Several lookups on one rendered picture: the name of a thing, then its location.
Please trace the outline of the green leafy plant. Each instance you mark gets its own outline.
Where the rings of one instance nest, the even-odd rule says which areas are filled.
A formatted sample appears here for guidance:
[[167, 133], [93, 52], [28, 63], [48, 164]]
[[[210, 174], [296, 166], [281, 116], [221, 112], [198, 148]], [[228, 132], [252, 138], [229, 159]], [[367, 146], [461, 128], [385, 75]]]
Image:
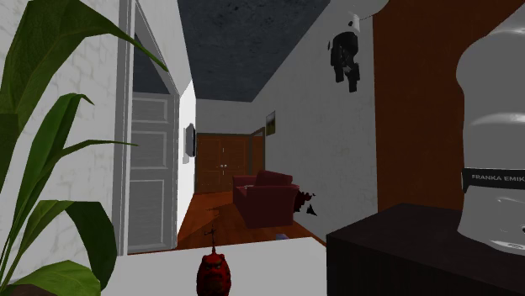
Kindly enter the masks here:
[[[159, 51], [125, 33], [82, 0], [29, 0], [5, 57], [0, 81], [0, 192], [3, 190], [19, 137], [51, 78], [89, 37], [111, 34], [133, 45], [163, 70]], [[50, 108], [29, 149], [11, 226], [0, 252], [0, 296], [22, 296], [28, 288], [54, 296], [102, 296], [118, 256], [114, 227], [98, 201], [42, 200], [56, 164], [65, 156], [96, 145], [85, 140], [66, 145], [81, 101], [76, 92], [60, 96]], [[71, 260], [38, 268], [12, 279], [23, 254], [61, 213], [67, 213], [87, 252], [89, 264]]]

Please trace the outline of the wall-mounted television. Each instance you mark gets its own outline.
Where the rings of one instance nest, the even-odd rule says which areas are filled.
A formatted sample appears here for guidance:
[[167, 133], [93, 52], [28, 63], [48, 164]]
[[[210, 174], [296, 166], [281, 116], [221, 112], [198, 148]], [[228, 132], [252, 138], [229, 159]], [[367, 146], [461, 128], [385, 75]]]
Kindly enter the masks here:
[[193, 123], [190, 123], [185, 129], [185, 154], [188, 157], [196, 155], [196, 130]]

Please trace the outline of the dark robot stand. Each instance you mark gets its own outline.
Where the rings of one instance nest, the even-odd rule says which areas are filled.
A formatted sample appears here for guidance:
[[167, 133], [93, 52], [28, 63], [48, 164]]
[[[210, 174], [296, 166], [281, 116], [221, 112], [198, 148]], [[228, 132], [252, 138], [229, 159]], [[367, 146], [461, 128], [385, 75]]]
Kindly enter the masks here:
[[327, 296], [525, 296], [525, 256], [461, 235], [460, 218], [400, 203], [333, 231]]

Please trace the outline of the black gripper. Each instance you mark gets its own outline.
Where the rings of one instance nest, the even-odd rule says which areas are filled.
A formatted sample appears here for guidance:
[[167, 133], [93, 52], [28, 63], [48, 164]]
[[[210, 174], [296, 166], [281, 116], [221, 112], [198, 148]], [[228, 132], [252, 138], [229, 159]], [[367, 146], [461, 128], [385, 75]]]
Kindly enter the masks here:
[[335, 72], [336, 82], [344, 80], [345, 67], [347, 70], [348, 90], [350, 93], [357, 91], [360, 80], [359, 64], [355, 63], [354, 57], [358, 53], [358, 37], [351, 31], [336, 35], [332, 40], [331, 65]]

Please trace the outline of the dark red small plant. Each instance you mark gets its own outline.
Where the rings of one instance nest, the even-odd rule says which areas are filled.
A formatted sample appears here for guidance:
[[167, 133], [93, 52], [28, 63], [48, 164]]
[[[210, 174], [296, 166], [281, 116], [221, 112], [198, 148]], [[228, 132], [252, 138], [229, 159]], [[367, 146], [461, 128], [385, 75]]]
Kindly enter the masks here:
[[[298, 191], [295, 200], [294, 200], [294, 212], [299, 213], [301, 211], [301, 208], [305, 205], [307, 201], [311, 201], [311, 199], [315, 197], [314, 193], [307, 193]], [[310, 204], [308, 208], [306, 209], [307, 214], [312, 214], [316, 216], [316, 212], [313, 209], [312, 205]]]

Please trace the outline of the white panelled door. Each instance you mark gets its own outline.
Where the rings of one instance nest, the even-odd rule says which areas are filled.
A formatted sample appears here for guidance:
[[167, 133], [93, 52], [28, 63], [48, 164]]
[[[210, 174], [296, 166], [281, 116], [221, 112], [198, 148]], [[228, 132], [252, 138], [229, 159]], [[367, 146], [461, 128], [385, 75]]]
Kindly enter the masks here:
[[128, 253], [176, 245], [178, 112], [173, 95], [132, 96]]

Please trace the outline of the red round figure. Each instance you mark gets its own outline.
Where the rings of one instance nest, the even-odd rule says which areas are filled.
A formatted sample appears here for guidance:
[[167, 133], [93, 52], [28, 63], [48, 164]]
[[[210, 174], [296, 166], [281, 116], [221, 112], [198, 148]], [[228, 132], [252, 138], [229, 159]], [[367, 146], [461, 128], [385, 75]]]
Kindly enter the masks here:
[[196, 277], [198, 296], [229, 296], [231, 291], [231, 270], [225, 255], [216, 252], [214, 227], [205, 235], [211, 235], [212, 251], [202, 257]]

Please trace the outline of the brown wooden double door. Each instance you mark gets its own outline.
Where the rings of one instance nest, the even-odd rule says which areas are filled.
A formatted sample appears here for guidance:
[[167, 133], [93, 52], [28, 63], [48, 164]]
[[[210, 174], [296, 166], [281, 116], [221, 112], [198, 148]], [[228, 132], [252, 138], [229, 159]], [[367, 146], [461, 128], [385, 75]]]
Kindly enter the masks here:
[[233, 177], [247, 174], [248, 136], [198, 134], [196, 192], [218, 193], [233, 188]]

